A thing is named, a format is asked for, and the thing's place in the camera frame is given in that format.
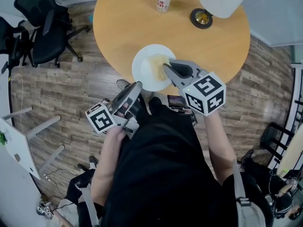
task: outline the lamp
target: lamp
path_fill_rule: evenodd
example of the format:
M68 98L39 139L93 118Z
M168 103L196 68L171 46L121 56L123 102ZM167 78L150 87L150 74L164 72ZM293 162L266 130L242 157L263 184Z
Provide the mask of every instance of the lamp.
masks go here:
M198 28L209 28L213 23L213 15L228 18L242 2L243 0L200 0L204 9L194 9L190 20Z

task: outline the cable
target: cable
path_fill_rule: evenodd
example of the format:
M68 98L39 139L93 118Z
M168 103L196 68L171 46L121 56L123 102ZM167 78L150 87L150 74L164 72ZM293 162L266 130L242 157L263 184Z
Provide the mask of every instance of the cable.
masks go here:
M66 170L66 169L58 169L58 170L53 171L53 172L51 172L51 173L46 173L46 175L50 175L50 174L52 174L52 173L56 173L56 172L57 172L57 171L59 171L59 170L62 170L62 171L67 171L67 172L69 172L70 174L72 174L72 175L76 176L74 173L71 173L69 170Z
M56 210L62 209L63 207L69 206L69 205L72 205L72 204L74 204L74 203L72 202L72 203L70 203L70 204L65 204L65 205L63 205L62 207L56 208Z
M56 187L58 189L58 192L64 197L64 195L62 194L62 192L60 192L60 188L58 187L57 183L53 179L50 179L50 181L53 181L53 183L56 185Z
M271 194L271 192L270 192L270 180L271 180L271 177L276 176L276 174L273 174L273 171L270 171L269 174L270 174L270 179L269 179L269 183L268 183L268 191Z
M54 179L57 179L59 182L61 182L61 184L64 186L64 189L63 189L63 188L60 188L61 190L63 190L63 191L67 190L65 184L64 184L60 179L58 179L58 178L55 177L55 176L49 176L49 177L53 177Z
M15 77L13 79L10 79L10 80L14 81L17 76L21 77L21 82L22 82L22 99L21 99L21 110L22 110L23 109L23 91L24 91L23 90L23 79L22 79L22 76L20 75L20 73L18 73L17 75L15 75ZM22 114L20 114L20 124L21 124L22 133L24 133L23 126L22 126Z

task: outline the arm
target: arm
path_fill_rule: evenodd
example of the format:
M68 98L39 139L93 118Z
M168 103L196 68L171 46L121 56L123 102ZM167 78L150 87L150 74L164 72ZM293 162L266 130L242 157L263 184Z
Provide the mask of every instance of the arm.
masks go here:
M292 184L288 184L288 185L284 186L283 188L280 189L278 196L282 197L292 187L293 187Z
M205 117L209 155L218 182L222 185L232 175L235 152L226 136L218 111Z
M91 196L95 203L104 206L118 162L121 142L125 136L122 127L108 130L99 159L99 164L91 182Z
M59 221L66 227L73 227L69 221L66 220L61 214L59 214L56 210L53 211L53 215L56 216Z

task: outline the sneaker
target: sneaker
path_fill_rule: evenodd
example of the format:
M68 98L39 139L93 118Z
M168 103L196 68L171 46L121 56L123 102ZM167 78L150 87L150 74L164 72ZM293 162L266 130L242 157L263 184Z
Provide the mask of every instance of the sneaker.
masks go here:
M88 169L82 164L78 164L77 167L81 171L81 173L88 171Z
M126 88L128 85L130 85L130 83L124 79L119 79L116 84L121 91L124 90L124 88Z
M252 154L254 154L254 149L250 149L245 155L241 158L241 162L243 163L247 158L251 158Z
M94 156L89 157L89 169L96 169L98 165L98 160Z
M126 88L128 85L130 85L130 83L124 79L119 79L117 82L116 82L118 88L122 91L124 90L124 88ZM144 99L151 99L152 96L153 96L153 92L150 92L150 91L146 91L144 89L142 89L141 91L141 95Z

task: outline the table leg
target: table leg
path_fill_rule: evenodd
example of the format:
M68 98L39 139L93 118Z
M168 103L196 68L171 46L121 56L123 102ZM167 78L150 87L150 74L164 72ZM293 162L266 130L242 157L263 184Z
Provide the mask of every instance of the table leg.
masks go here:
M10 113L10 114L2 117L2 119L8 120L8 119L10 119L10 118L12 118L14 116L17 116L17 115L20 115L20 114L24 114L24 113L32 111L32 110L33 110L33 107L25 108L25 109L22 109L20 111L14 112L14 113Z
M64 145L58 147L57 150L54 151L53 154L43 163L43 165L39 169L39 173L42 174L43 171L49 166L49 164L65 149Z
M40 124L39 126L33 128L32 130L30 130L27 133L27 140L32 139L33 137L35 137L39 132L41 132L42 130L46 129L47 127L51 126L53 123L58 122L59 120L61 120L61 116L57 115L56 117Z

